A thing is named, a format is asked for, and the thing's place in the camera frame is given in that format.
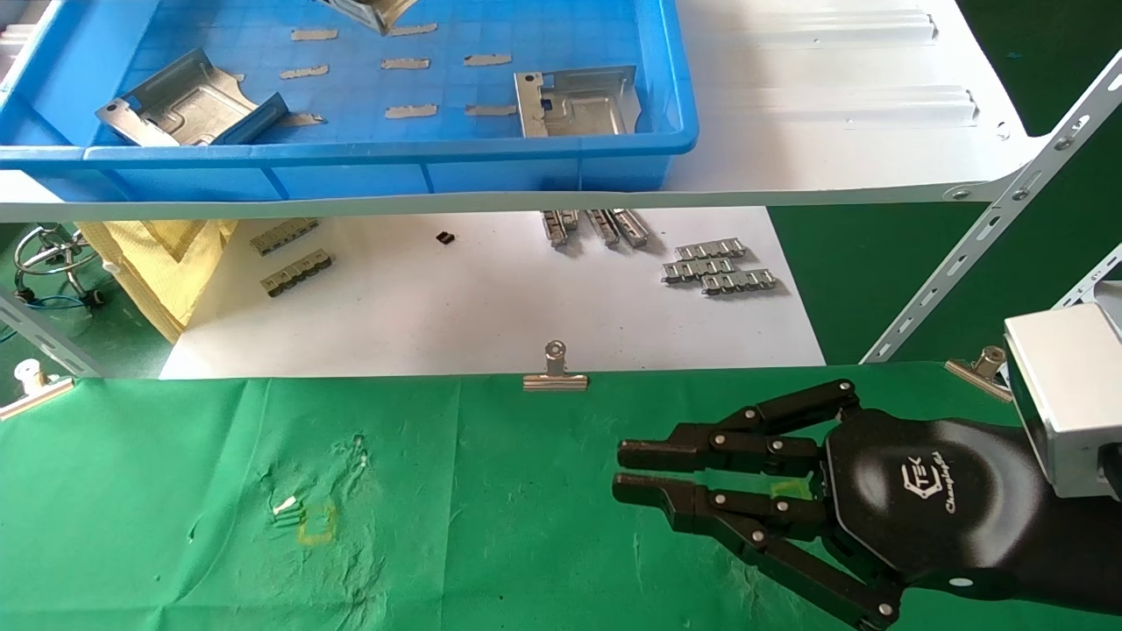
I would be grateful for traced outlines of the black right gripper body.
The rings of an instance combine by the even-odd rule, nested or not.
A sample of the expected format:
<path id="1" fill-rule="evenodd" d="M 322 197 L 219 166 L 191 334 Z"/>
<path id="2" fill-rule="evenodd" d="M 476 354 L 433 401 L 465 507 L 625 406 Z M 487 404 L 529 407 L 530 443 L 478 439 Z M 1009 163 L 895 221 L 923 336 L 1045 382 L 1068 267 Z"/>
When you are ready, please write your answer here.
<path id="1" fill-rule="evenodd" d="M 859 571 L 964 598 L 1026 595 L 1022 549 L 1051 494 L 1026 431 L 864 410 L 824 448 L 830 547 Z"/>

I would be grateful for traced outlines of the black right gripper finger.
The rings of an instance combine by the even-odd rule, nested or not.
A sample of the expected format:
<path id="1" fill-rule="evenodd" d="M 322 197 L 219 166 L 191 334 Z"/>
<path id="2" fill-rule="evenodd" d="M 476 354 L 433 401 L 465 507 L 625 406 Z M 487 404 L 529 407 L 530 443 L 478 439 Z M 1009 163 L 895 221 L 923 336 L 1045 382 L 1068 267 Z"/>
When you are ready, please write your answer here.
<path id="1" fill-rule="evenodd" d="M 816 440 L 794 432 L 857 410 L 855 385 L 834 379 L 741 408 L 714 423 L 679 423 L 663 440 L 622 440 L 618 464 L 629 470 L 806 477 L 819 470 L 825 451 Z"/>
<path id="2" fill-rule="evenodd" d="M 680 534 L 709 536 L 742 563 L 855 630 L 886 630 L 900 616 L 903 586 L 883 570 L 853 578 L 798 542 L 836 542 L 842 532 L 821 500 L 770 499 L 664 477 L 614 476 L 615 500 L 657 507 Z"/>

